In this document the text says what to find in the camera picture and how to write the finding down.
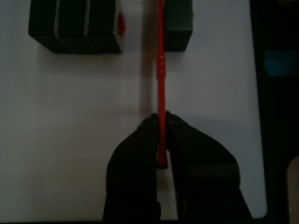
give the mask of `black block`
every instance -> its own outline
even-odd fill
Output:
[[[58,34],[75,53],[98,53],[87,38],[90,1],[60,0]]]
[[[88,38],[100,53],[122,53],[126,21],[119,0],[90,0]]]
[[[56,0],[32,0],[28,33],[54,53],[71,53],[55,34],[58,7]]]
[[[122,53],[119,0],[32,0],[29,35],[54,53]]]
[[[192,36],[192,0],[164,0],[164,50],[186,50]]]

